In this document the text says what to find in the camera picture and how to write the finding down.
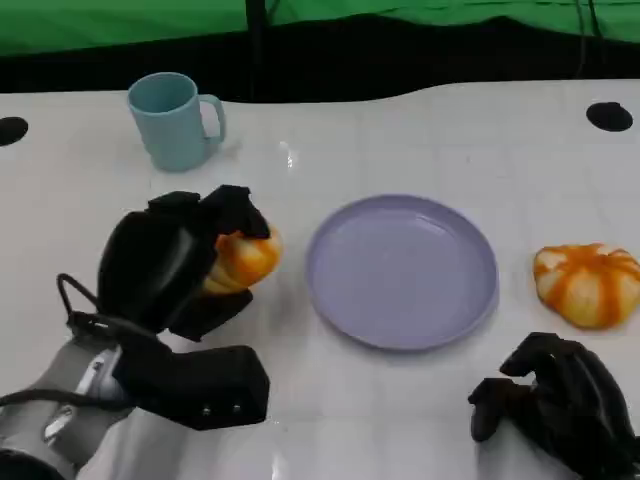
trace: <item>black hole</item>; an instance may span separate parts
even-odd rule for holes
[[[0,147],[6,147],[22,139],[29,130],[29,124],[24,118],[0,118]]]
[[[607,132],[623,132],[633,125],[631,114],[617,102],[594,103],[587,108],[587,118]]]

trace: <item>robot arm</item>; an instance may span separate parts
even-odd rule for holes
[[[269,236],[248,189],[224,186],[203,200],[174,192],[116,227],[97,297],[59,276],[73,338],[31,387],[0,398],[0,478],[74,479],[134,408],[197,430],[264,420],[269,379],[251,348],[176,354],[157,338],[170,329],[199,340],[251,301],[247,290],[197,307],[217,236],[236,230]],[[74,311],[66,284],[97,312]]]

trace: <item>cable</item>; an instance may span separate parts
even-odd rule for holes
[[[589,13],[591,14],[591,30],[600,45],[600,60],[602,62],[602,66],[605,66],[607,63],[606,45],[604,36],[602,35],[602,30],[600,30],[600,22],[598,21],[598,15],[596,14],[594,0],[589,0]]]
[[[64,390],[34,388],[21,390],[19,392],[5,395],[4,397],[0,397],[0,408],[35,401],[66,403],[73,405],[74,407],[93,407],[110,412],[117,412],[135,407],[135,404],[122,400],[103,400],[100,398],[80,395],[78,393],[66,392]]]
[[[73,278],[68,273],[60,273],[56,277],[56,285],[58,286],[58,292],[60,292],[60,297],[62,298],[62,303],[64,304],[64,308],[67,311],[67,315],[71,315],[73,312],[73,308],[71,307],[71,301],[69,300],[69,295],[67,294],[67,289],[64,287],[65,284],[71,285],[75,288],[84,298],[89,300],[98,311],[98,297],[96,297],[91,291],[82,285],[79,281]]]
[[[580,62],[578,63],[578,69],[574,74],[574,79],[582,77],[582,70],[587,60],[587,32],[585,31],[584,17],[582,16],[582,6],[580,0],[575,0],[576,11],[578,12],[578,25],[580,27]]]

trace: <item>table surface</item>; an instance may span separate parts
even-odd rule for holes
[[[225,104],[230,136],[185,174],[152,168],[122,92],[0,96],[29,121],[0,149],[0,393],[25,387],[69,333],[54,279],[95,287],[116,222],[171,190],[250,186],[286,253],[255,301],[202,344],[248,344],[272,380],[258,426],[195,433],[136,411],[113,428],[81,479],[535,480],[572,478],[510,426],[484,448],[469,436],[469,392],[531,331],[597,352],[640,420],[640,313],[613,331],[573,329],[537,300],[534,252],[604,241],[640,255],[636,124],[597,130],[594,101],[640,112],[640,82],[462,84],[365,103]],[[206,123],[214,114],[203,107]],[[393,192],[459,209],[487,235],[500,269],[495,315],[446,348],[397,355],[337,334],[310,306],[309,239],[333,210]]]

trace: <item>orange pumpkin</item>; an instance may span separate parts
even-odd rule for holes
[[[241,292],[273,271],[282,255],[282,240],[273,226],[269,228],[267,239],[247,238],[241,232],[218,237],[218,258],[204,283],[207,293]]]
[[[542,302],[577,327],[617,325],[640,302],[640,264],[601,243],[545,247],[533,274]]]

